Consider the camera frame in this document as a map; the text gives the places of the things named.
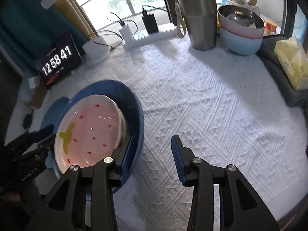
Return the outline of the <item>dark blue bowl cream inside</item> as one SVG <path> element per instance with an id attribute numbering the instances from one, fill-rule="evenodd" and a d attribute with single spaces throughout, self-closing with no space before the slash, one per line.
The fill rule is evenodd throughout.
<path id="1" fill-rule="evenodd" d="M 63 109 L 62 111 L 59 123 L 57 124 L 56 127 L 54 127 L 54 133 L 56 134 L 57 128 L 64 115 L 67 113 L 70 106 L 73 106 L 79 100 L 87 96 L 95 94 L 106 95 L 107 97 L 115 101 L 115 103 L 118 105 L 118 107 L 120 108 L 120 110 L 124 115 L 124 118 L 127 121 L 128 125 L 127 135 L 131 135 L 134 137 L 133 145 L 130 149 L 130 156 L 127 162 L 128 175 L 126 177 L 121 178 L 122 183 L 125 184 L 130 175 L 132 174 L 139 159 L 144 142 L 144 130 L 145 130 L 144 114 L 142 111 L 141 103 L 137 95 L 130 87 L 115 80 L 103 80 L 87 86 L 83 90 L 79 91 L 67 103 L 65 109 Z M 62 173 L 57 167 L 56 160 L 54 161 L 54 168 L 58 174 L 57 176 L 61 177 Z"/>

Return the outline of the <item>light blue plate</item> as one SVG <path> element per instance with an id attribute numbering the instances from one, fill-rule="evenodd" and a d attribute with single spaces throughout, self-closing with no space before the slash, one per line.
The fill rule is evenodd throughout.
<path id="1" fill-rule="evenodd" d="M 67 97 L 61 97 L 56 100 L 47 110 L 40 128 L 45 128 L 48 125 L 53 125 L 56 127 L 61 118 L 62 111 L 65 109 L 68 102 L 69 98 Z"/>

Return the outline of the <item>stainless steel tumbler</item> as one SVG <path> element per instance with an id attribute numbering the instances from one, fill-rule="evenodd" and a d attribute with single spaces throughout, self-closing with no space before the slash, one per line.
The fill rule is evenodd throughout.
<path id="1" fill-rule="evenodd" d="M 189 36 L 192 47 L 207 51 L 216 47 L 216 0 L 174 0 L 177 16 L 177 36 Z"/>

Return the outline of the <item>pink strawberry ceramic bowl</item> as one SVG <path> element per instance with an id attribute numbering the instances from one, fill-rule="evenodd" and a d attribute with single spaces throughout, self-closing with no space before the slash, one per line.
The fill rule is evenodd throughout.
<path id="1" fill-rule="evenodd" d="M 56 132 L 54 156 L 64 174 L 72 165 L 93 166 L 124 141 L 127 121 L 106 95 L 87 96 L 70 106 Z"/>

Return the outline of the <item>black tablet showing clock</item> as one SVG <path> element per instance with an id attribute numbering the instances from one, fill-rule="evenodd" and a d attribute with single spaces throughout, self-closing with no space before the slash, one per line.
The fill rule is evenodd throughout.
<path id="1" fill-rule="evenodd" d="M 46 89 L 67 76 L 81 64 L 81 56 L 70 32 L 65 32 L 35 59 L 35 67 Z"/>

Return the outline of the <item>white charger adapter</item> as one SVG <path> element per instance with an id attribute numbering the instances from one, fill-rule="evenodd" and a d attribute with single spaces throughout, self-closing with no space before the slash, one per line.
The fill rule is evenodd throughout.
<path id="1" fill-rule="evenodd" d="M 119 29 L 119 32 L 120 32 L 120 35 L 122 36 L 123 40 L 125 41 L 125 43 L 129 43 L 129 42 L 134 40 L 133 34 L 132 34 L 129 26 L 127 26 L 125 23 L 121 24 L 121 28 Z"/>

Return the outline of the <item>yellow tissue pack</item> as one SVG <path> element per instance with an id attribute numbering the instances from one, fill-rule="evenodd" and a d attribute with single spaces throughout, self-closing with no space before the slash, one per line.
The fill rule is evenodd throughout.
<path id="1" fill-rule="evenodd" d="M 295 91 L 307 90 L 307 54 L 295 36 L 276 42 L 274 54 Z"/>

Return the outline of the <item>white textured tablecloth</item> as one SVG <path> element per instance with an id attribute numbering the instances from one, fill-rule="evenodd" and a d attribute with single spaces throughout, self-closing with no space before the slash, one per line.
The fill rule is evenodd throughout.
<path id="1" fill-rule="evenodd" d="M 307 196 L 307 123 L 258 56 L 235 55 L 221 43 L 197 51 L 186 38 L 118 48 L 54 86 L 31 129 L 57 99 L 107 79 L 136 93 L 145 122 L 140 159 L 114 196 L 120 230 L 186 230 L 193 190 L 178 180 L 173 135 L 211 165 L 237 166 L 286 229 Z"/>

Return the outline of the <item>pink steel-lined bowl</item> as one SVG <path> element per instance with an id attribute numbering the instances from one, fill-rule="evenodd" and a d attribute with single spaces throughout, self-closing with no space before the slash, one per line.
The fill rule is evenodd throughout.
<path id="1" fill-rule="evenodd" d="M 220 6 L 218 17 L 220 27 L 233 34 L 250 39 L 263 37 L 265 23 L 259 15 L 249 9 L 234 5 Z"/>

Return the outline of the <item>yellow curtain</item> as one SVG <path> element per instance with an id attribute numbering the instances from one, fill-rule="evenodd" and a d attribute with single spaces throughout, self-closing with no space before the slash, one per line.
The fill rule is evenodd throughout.
<path id="1" fill-rule="evenodd" d="M 89 39 L 98 35 L 90 20 L 75 0 L 57 0 L 54 5 L 86 38 Z"/>

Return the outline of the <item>white power strip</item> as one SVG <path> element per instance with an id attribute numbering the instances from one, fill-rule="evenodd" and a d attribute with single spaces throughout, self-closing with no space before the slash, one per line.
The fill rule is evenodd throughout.
<path id="1" fill-rule="evenodd" d="M 152 43 L 162 39 L 177 37 L 177 27 L 173 23 L 162 24 L 158 26 L 159 31 L 156 33 L 148 34 L 147 30 L 142 30 L 133 35 L 133 40 L 122 44 L 124 50 L 129 50 Z"/>

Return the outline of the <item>brown cardboard box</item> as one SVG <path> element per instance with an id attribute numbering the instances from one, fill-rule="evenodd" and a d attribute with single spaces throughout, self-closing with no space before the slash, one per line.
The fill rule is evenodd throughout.
<path id="1" fill-rule="evenodd" d="M 33 97 L 29 101 L 24 102 L 24 105 L 30 109 L 38 110 L 42 106 L 46 94 L 47 94 L 47 89 L 43 84 L 40 84 L 36 88 Z"/>

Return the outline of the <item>black charger adapter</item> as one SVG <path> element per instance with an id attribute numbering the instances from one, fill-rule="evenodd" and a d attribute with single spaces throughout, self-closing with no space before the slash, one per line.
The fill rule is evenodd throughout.
<path id="1" fill-rule="evenodd" d="M 145 9 L 142 9 L 142 21 L 148 34 L 159 32 L 158 25 L 154 14 L 148 14 Z"/>

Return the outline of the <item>white small box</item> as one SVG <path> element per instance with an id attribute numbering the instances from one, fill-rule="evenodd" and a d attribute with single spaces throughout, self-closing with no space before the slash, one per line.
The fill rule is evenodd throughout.
<path id="1" fill-rule="evenodd" d="M 29 83 L 30 90 L 36 89 L 40 85 L 40 77 L 39 76 L 30 77 L 28 78 L 28 83 Z"/>

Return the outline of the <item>teal curtain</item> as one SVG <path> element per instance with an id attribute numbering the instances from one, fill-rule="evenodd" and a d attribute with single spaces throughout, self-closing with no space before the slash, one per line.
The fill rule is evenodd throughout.
<path id="1" fill-rule="evenodd" d="M 80 54 L 87 38 L 55 6 L 42 0 L 1 0 L 1 46 L 22 72 L 37 74 L 34 61 L 65 32 L 72 34 Z"/>

